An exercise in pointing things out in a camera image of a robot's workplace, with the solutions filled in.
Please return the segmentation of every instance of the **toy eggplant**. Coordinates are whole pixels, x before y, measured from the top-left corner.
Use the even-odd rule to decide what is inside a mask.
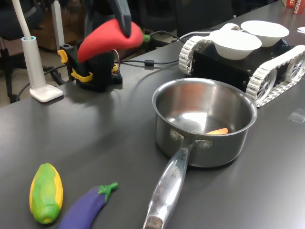
[[[42,224],[52,223],[61,211],[61,177],[49,163],[40,165],[30,189],[30,211]]]
[[[115,182],[90,189],[68,210],[58,229],[89,229],[106,204],[111,190],[117,187],[118,183]]]

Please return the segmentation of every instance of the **lamp base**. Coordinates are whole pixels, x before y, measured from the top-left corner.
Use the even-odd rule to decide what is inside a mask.
[[[30,88],[30,94],[33,98],[45,103],[62,96],[63,92],[52,85],[46,84],[41,87]]]

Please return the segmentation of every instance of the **black table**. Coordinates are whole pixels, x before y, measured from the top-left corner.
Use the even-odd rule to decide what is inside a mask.
[[[280,2],[233,20],[282,23],[291,44],[305,44]],[[177,59],[175,43],[137,59]],[[120,185],[93,229],[142,228],[153,189],[168,162],[154,143],[152,94],[163,83],[185,77],[177,65],[145,69],[122,65],[123,88],[84,91],[69,83],[64,99],[41,104],[27,99],[0,109],[0,224],[2,229],[45,228],[29,209],[29,191],[40,164],[58,170],[64,201],[57,228],[69,207],[91,187]],[[305,109],[305,81],[259,109],[242,154],[217,170],[189,168],[168,229],[302,229],[305,224],[305,127],[288,120]]]

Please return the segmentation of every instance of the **tracked robot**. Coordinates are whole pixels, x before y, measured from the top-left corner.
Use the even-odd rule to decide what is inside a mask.
[[[238,30],[229,23],[221,30]],[[261,107],[297,84],[305,73],[305,45],[290,46],[280,39],[271,47],[254,50],[243,60],[221,57],[211,36],[193,36],[179,55],[182,72],[233,85]]]

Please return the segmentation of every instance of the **white bowl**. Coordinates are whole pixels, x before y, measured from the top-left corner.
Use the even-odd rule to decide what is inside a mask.
[[[244,59],[262,45],[257,37],[235,30],[218,30],[212,32],[210,36],[218,54],[229,60]]]
[[[263,47],[273,46],[289,34],[289,30],[283,25],[267,21],[246,21],[241,28],[258,37]]]

